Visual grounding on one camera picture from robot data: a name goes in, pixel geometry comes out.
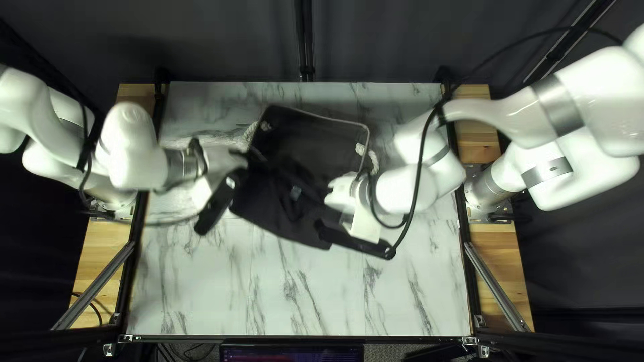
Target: gray marble vein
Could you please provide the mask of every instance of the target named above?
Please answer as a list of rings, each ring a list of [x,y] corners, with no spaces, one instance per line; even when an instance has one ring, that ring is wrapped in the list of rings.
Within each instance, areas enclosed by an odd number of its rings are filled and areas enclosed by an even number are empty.
[[[248,125],[269,104],[367,124],[381,167],[397,167],[399,127],[440,97],[437,84],[174,82],[160,142],[245,149]],[[147,219],[198,212],[194,185],[151,195]],[[397,256],[385,261],[335,245],[329,251],[277,236],[226,212],[204,237],[193,220],[146,227],[135,276],[132,334],[469,334],[453,195],[414,216]],[[394,242],[400,230],[383,230]]]

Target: metal bracket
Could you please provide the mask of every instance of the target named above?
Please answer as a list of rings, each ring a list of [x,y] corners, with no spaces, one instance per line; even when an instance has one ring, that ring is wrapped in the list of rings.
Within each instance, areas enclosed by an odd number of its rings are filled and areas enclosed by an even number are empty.
[[[109,324],[117,325],[118,324],[118,319],[120,318],[120,315],[121,315],[121,313],[112,314],[112,317],[109,319]]]
[[[483,319],[483,316],[480,314],[474,314],[474,327],[475,328],[486,328],[488,325],[485,324],[485,320]]]
[[[133,342],[133,341],[134,341],[134,336],[131,335],[131,334],[119,334],[118,335],[118,342],[119,343],[127,343],[127,342]]]
[[[103,345],[103,355],[106,357],[114,357],[114,352],[116,351],[116,345],[114,343],[105,343]]]
[[[477,346],[477,354],[479,358],[489,357],[489,347],[484,345],[479,345],[478,338],[476,338],[475,336],[462,336],[460,338],[460,344],[464,346]]]
[[[488,358],[489,357],[489,347],[479,345],[478,346],[478,358]]]
[[[462,336],[460,338],[460,344],[464,346],[475,346],[478,345],[478,342],[475,336]]]

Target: black pole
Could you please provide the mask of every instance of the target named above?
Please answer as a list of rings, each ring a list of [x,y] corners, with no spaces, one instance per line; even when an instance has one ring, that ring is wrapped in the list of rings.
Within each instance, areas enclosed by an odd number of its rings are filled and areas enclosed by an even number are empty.
[[[312,0],[294,0],[295,28],[298,35],[299,78],[313,82],[316,69],[313,56],[313,9]]]
[[[548,75],[584,36],[584,33],[602,17],[616,0],[597,0],[574,24],[576,28],[569,30],[559,43],[542,59],[541,63],[523,81],[523,86],[528,86]]]

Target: cable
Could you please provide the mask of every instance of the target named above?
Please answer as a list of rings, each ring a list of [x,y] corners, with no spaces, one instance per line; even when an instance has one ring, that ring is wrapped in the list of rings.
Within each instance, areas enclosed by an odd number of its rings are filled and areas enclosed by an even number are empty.
[[[81,362],[81,361],[82,361],[83,356],[85,356],[85,352],[87,352],[87,347],[83,347],[83,348],[82,348],[82,351],[81,351],[81,353],[80,353],[80,356],[79,356],[79,358],[78,358],[78,361],[77,361],[77,362]]]
[[[367,180],[368,180],[368,192],[369,192],[369,207],[371,208],[371,214],[374,216],[375,221],[377,221],[380,225],[383,227],[386,227],[387,229],[398,229],[400,227],[403,227],[403,225],[407,222],[407,214],[402,216],[402,221],[398,225],[387,225],[385,224],[378,215],[375,213],[375,182],[374,178],[371,175],[371,173],[366,174]]]
[[[427,133],[427,129],[429,128],[431,121],[433,120],[434,116],[437,113],[439,114],[439,125],[442,126],[442,123],[444,123],[445,116],[443,114],[443,109],[442,109],[443,104],[445,104],[448,100],[450,100],[452,98],[452,95],[454,94],[456,89],[458,89],[463,84],[464,81],[468,80],[470,77],[472,77],[472,75],[476,74],[479,70],[481,70],[483,67],[488,65],[492,60],[496,59],[499,55],[501,55],[501,54],[505,53],[506,51],[518,46],[519,44],[523,44],[524,42],[526,42],[528,40],[531,40],[531,39],[534,39],[534,38],[537,38],[537,37],[541,37],[543,35],[547,35],[547,34],[550,34],[550,33],[568,31],[568,30],[572,30],[572,29],[575,29],[575,28],[581,28],[581,27],[580,26],[564,26],[564,27],[561,27],[561,28],[552,28],[552,29],[544,30],[543,32],[538,32],[538,33],[534,33],[532,35],[528,35],[528,36],[523,37],[523,38],[521,38],[521,39],[519,39],[517,41],[514,41],[514,42],[510,43],[509,45],[501,48],[500,50],[498,50],[494,54],[490,55],[489,57],[485,58],[481,63],[479,63],[476,67],[474,67],[467,76],[465,76],[465,77],[461,78],[459,81],[457,81],[455,83],[455,87],[453,87],[453,88],[449,87],[448,89],[445,89],[445,93],[441,97],[440,101],[438,101],[438,103],[434,106],[434,109],[431,111],[430,116],[427,117],[427,121],[425,121],[425,125],[422,128],[421,146],[420,146],[419,155],[418,155],[418,164],[417,164],[417,167],[416,167],[416,179],[415,179],[414,186],[413,186],[412,205],[410,206],[409,213],[407,214],[407,220],[404,223],[404,228],[402,229],[401,234],[398,237],[398,240],[396,241],[396,243],[393,245],[393,247],[388,252],[395,251],[396,248],[398,248],[398,246],[403,242],[403,239],[404,239],[405,235],[407,234],[407,230],[409,229],[409,226],[412,223],[413,213],[414,213],[414,210],[416,208],[416,200],[418,199],[418,189],[419,189],[420,182],[421,182],[422,154],[423,154],[424,147],[425,147],[425,134]],[[618,37],[616,37],[615,35],[613,35],[613,34],[611,34],[609,32],[605,32],[603,30],[594,29],[594,28],[588,28],[585,31],[603,35],[603,36],[609,38],[610,40],[614,41],[618,45],[621,45],[623,43],[623,41],[621,39],[619,39]],[[373,202],[372,202],[371,211],[372,211],[372,214],[373,214],[374,218],[381,225],[383,225],[385,227],[388,227],[387,225],[383,224],[378,219],[378,216],[375,214],[375,210],[374,210],[374,207],[373,207]]]
[[[79,292],[71,292],[71,295],[75,296],[76,298],[80,298],[82,293]],[[90,307],[94,310],[94,313],[96,313],[96,317],[99,317],[99,327],[103,326],[103,318],[100,316],[100,312],[96,306],[90,302]]]
[[[80,110],[81,110],[80,112],[82,113],[82,144],[83,144],[83,146],[81,147],[81,152],[80,152],[81,154],[79,155],[79,158],[80,158],[82,156],[82,149],[85,147],[85,144],[87,144],[87,141],[88,141],[90,136],[88,135],[88,130],[87,130],[88,123],[87,123],[87,113],[85,112],[85,106],[81,102],[80,97],[77,97],[76,101],[80,104],[80,106],[81,106],[80,107]],[[90,208],[90,203],[87,201],[87,198],[85,197],[84,189],[85,189],[85,184],[87,183],[87,180],[90,178],[90,174],[91,174],[91,152],[87,157],[87,170],[85,170],[85,175],[83,175],[83,178],[80,181],[80,185],[79,185],[79,196],[81,197],[80,200],[81,200],[83,206],[86,209]]]
[[[514,41],[514,42],[506,45],[505,47],[499,49],[494,54],[492,54],[489,57],[485,58],[481,63],[479,63],[476,67],[474,67],[467,76],[465,76],[465,77],[461,78],[459,81],[457,81],[455,83],[455,85],[456,85],[455,88],[453,88],[452,90],[446,90],[445,94],[443,95],[442,100],[449,100],[451,98],[452,94],[454,93],[454,91],[464,81],[468,80],[472,75],[474,75],[479,70],[481,70],[481,68],[483,68],[485,65],[488,65],[489,62],[491,62],[493,59],[496,59],[502,53],[505,53],[506,51],[508,51],[508,50],[518,46],[518,45],[521,45],[521,44],[523,44],[524,42],[526,42],[528,40],[534,39],[534,38],[538,38],[538,37],[541,37],[541,36],[544,36],[544,35],[549,35],[549,34],[552,34],[552,33],[566,32],[566,31],[569,31],[569,30],[579,29],[579,28],[583,29],[582,26],[563,26],[563,27],[560,27],[560,28],[552,28],[552,29],[544,30],[543,32],[538,32],[538,33],[534,33],[534,34],[525,36],[525,37],[523,37],[523,38],[521,38],[521,39],[519,39],[517,41]],[[604,30],[595,29],[595,28],[588,28],[585,31],[590,32],[590,33],[596,33],[596,34],[599,34],[599,35],[603,35],[604,37],[614,41],[617,45],[622,45],[622,43],[623,43],[623,41],[620,38],[616,37],[615,35],[613,35],[613,34],[611,34],[609,32],[606,32]]]

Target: dark backdrop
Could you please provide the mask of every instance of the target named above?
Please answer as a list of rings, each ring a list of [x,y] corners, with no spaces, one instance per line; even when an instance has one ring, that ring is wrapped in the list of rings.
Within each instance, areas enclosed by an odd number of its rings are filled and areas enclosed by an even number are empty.
[[[519,37],[570,25],[590,3],[313,0],[317,79],[431,82],[440,65],[465,74]],[[626,37],[644,23],[643,7],[641,1],[618,0],[597,26]],[[104,111],[113,104],[120,82],[149,82],[156,66],[165,66],[174,79],[185,81],[298,80],[292,0],[5,1],[0,3],[0,16]],[[495,95],[515,89],[557,38],[552,35],[517,48],[472,81],[490,84]],[[562,65],[607,45],[587,35]],[[7,45],[1,34],[0,62],[38,74],[38,67]],[[26,173],[15,155],[0,158],[0,166],[5,164],[21,178],[3,180],[2,192],[10,201],[5,208],[9,216],[1,220],[8,235],[3,237],[3,254],[11,265],[27,268],[20,269],[21,276],[9,270],[5,276],[19,283],[39,275],[31,279],[34,294],[9,288],[16,295],[12,305],[18,305],[56,283],[71,288],[70,271],[75,272],[84,220],[76,212],[73,191]],[[624,336],[639,328],[633,323],[628,328],[616,325],[613,319],[590,325],[592,318],[554,318],[546,312],[644,305],[637,280],[642,275],[642,263],[637,262],[642,257],[637,219],[644,211],[642,180],[640,173],[610,193],[552,213],[536,210],[530,200],[521,204],[520,212],[535,218],[517,228],[538,330],[601,335],[618,329]],[[52,214],[54,218],[45,217]],[[57,227],[48,228],[51,224]],[[68,242],[46,242],[52,233]],[[51,255],[49,261],[29,264],[42,251]],[[61,272],[57,281],[48,279],[55,279],[49,272],[54,266]],[[61,300],[51,305],[64,304]],[[60,307],[51,308],[53,315]],[[24,303],[22,311],[46,321],[38,326],[49,326],[51,316],[30,312],[38,309],[42,308]]]

